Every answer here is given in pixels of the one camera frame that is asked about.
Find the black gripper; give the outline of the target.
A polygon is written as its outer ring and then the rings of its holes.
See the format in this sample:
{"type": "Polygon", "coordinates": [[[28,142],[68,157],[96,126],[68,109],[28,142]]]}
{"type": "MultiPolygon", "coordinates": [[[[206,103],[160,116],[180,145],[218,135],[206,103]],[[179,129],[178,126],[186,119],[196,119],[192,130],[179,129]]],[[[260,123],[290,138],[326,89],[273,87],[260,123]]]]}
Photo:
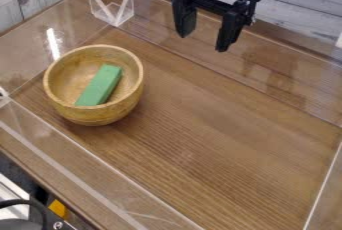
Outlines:
{"type": "Polygon", "coordinates": [[[223,15],[222,26],[218,33],[215,50],[224,52],[238,40],[246,24],[252,23],[256,3],[260,0],[172,0],[172,13],[175,28],[179,36],[184,38],[196,27],[196,7],[215,14],[223,15]]]}

